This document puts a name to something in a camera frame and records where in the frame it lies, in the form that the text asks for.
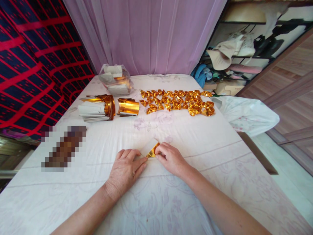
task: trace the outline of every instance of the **white hat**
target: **white hat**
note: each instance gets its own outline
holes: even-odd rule
[[[236,50],[236,41],[220,42],[213,48],[213,50],[206,50],[209,54],[213,68],[215,70],[224,70],[231,65],[231,57]]]

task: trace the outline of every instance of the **white tablecloth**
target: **white tablecloth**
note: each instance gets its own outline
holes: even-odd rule
[[[140,89],[201,90],[188,75],[133,76]],[[78,98],[107,93],[94,77]],[[247,210],[273,234],[312,234],[313,230],[271,176],[216,109],[211,117],[187,110],[159,110],[137,117],[84,123],[76,100],[6,189],[0,194],[1,234],[48,234],[67,219],[109,176],[121,149],[140,149],[151,138],[177,147],[208,180]],[[41,162],[68,126],[87,126],[86,141],[65,172],[42,172]],[[109,213],[99,234],[219,233],[192,191],[156,159]]]

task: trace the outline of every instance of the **hand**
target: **hand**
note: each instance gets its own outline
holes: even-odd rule
[[[122,149],[116,155],[110,176],[104,184],[109,197],[114,201],[118,201],[134,185],[146,168],[147,157],[134,161],[135,156],[139,155],[137,149]]]
[[[166,142],[156,148],[156,158],[170,173],[179,178],[190,167],[179,150]]]

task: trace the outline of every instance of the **red and black patterned fabric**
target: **red and black patterned fabric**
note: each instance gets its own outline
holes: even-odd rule
[[[40,140],[93,76],[61,0],[0,0],[0,128]]]

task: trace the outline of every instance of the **forearm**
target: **forearm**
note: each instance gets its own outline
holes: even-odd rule
[[[52,234],[92,234],[116,202],[117,199],[109,196],[104,184]]]
[[[270,234],[249,213],[218,190],[196,169],[189,167],[181,178],[225,235]]]

